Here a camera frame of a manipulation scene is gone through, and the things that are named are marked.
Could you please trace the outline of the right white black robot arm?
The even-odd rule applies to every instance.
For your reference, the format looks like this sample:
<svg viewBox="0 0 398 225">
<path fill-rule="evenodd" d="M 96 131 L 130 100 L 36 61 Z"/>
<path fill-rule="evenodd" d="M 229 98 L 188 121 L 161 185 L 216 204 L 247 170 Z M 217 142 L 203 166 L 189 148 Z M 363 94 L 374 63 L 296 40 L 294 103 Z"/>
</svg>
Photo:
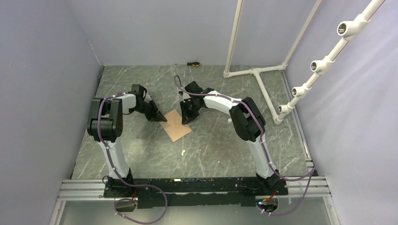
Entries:
<svg viewBox="0 0 398 225">
<path fill-rule="evenodd" d="M 259 190 L 265 195 L 272 192 L 286 194 L 286 182 L 278 175 L 267 149 L 265 120 L 252 98 L 229 97 L 212 88 L 203 89 L 195 81 L 184 88 L 178 86 L 178 89 L 184 96 L 180 103 L 182 124 L 197 119 L 201 108 L 227 114 L 236 134 L 246 142 L 255 160 Z"/>
</svg>

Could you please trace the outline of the brown paper envelope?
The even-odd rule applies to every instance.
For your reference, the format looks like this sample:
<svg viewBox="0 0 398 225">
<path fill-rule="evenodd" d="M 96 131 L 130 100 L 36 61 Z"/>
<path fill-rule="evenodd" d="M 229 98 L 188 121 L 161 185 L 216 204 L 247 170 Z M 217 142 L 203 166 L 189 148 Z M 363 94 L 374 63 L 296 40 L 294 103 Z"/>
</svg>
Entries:
<svg viewBox="0 0 398 225">
<path fill-rule="evenodd" d="M 188 125 L 182 124 L 182 116 L 176 109 L 168 112 L 164 117 L 167 121 L 160 122 L 160 125 L 166 131 L 172 142 L 177 141 L 191 132 L 191 128 Z"/>
</svg>

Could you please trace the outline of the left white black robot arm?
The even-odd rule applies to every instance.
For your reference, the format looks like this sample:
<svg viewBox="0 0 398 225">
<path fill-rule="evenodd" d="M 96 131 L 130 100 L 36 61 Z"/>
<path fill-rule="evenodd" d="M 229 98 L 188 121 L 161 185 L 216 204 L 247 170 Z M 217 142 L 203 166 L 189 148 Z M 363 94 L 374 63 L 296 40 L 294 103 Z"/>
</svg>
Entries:
<svg viewBox="0 0 398 225">
<path fill-rule="evenodd" d="M 99 144 L 106 157 L 109 175 L 108 188 L 124 197 L 134 193 L 136 185 L 122 150 L 120 137 L 123 132 L 123 117 L 138 112 L 149 122 L 166 122 L 147 89 L 133 84 L 128 92 L 110 97 L 95 97 L 91 100 L 87 121 L 87 133 Z"/>
</svg>

